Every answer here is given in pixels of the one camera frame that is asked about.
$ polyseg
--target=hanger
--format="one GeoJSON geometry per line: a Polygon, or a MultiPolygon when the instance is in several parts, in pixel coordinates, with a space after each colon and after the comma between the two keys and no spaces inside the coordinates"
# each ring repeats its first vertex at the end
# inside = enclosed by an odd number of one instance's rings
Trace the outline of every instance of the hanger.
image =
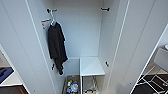
{"type": "Polygon", "coordinates": [[[52,16],[51,25],[54,26],[56,22],[54,20],[54,16],[53,16],[53,12],[52,11],[51,11],[51,16],[52,16]]]}
{"type": "Polygon", "coordinates": [[[52,16],[52,21],[51,21],[52,26],[54,26],[56,23],[56,21],[54,20],[54,16],[53,16],[53,12],[56,12],[56,11],[57,11],[57,9],[55,9],[55,10],[47,9],[47,12],[51,13],[51,16],[52,16]]]}

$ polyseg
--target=closet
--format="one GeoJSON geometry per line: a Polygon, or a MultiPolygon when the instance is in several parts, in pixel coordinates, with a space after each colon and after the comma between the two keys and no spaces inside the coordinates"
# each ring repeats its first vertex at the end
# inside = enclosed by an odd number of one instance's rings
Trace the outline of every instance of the closet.
{"type": "Polygon", "coordinates": [[[30,94],[61,94],[84,57],[102,67],[99,94],[130,94],[164,34],[167,9],[167,0],[0,0],[0,44],[30,94]],[[57,10],[65,36],[63,75],[49,57],[47,9],[57,10]]]}

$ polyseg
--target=floor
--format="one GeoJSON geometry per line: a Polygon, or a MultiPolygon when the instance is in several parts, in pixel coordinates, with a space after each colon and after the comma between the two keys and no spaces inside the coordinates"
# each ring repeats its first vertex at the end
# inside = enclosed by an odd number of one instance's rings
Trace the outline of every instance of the floor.
{"type": "MultiPolygon", "coordinates": [[[[147,81],[150,81],[154,75],[147,75],[145,79],[147,81]]],[[[162,79],[168,80],[168,75],[167,74],[161,74],[159,75],[162,79]]],[[[164,89],[167,89],[168,87],[163,86],[163,82],[160,81],[158,78],[155,78],[154,81],[158,83],[160,86],[162,86],[164,89]]],[[[150,83],[157,91],[162,91],[157,85],[153,84],[152,82],[150,83]]],[[[132,94],[154,94],[155,91],[148,85],[148,84],[143,84],[143,85],[138,85],[135,87],[134,91],[132,94]]]]}
{"type": "Polygon", "coordinates": [[[0,94],[28,94],[23,86],[0,87],[0,94]]]}

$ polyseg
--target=white wall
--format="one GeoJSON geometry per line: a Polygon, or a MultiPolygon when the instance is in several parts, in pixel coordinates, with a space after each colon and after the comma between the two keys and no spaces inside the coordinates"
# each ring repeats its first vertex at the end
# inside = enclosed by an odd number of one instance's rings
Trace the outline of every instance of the white wall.
{"type": "Polygon", "coordinates": [[[100,60],[103,66],[105,61],[110,64],[109,68],[104,67],[106,75],[103,94],[130,94],[168,22],[166,9],[166,0],[120,1],[109,52],[106,47],[101,47],[105,34],[100,36],[99,58],[102,58],[100,60]]]}
{"type": "Polygon", "coordinates": [[[97,56],[103,0],[54,0],[55,19],[65,36],[67,56],[97,56]]]}

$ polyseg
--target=dark jacket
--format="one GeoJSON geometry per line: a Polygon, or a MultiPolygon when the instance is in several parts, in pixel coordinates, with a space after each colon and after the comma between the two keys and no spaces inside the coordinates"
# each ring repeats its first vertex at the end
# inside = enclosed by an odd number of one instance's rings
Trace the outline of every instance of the dark jacket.
{"type": "Polygon", "coordinates": [[[62,33],[60,24],[56,22],[55,26],[50,25],[48,29],[49,53],[50,58],[54,59],[56,67],[59,70],[59,72],[62,72],[63,69],[62,64],[68,59],[65,52],[64,41],[65,38],[62,33]]]}

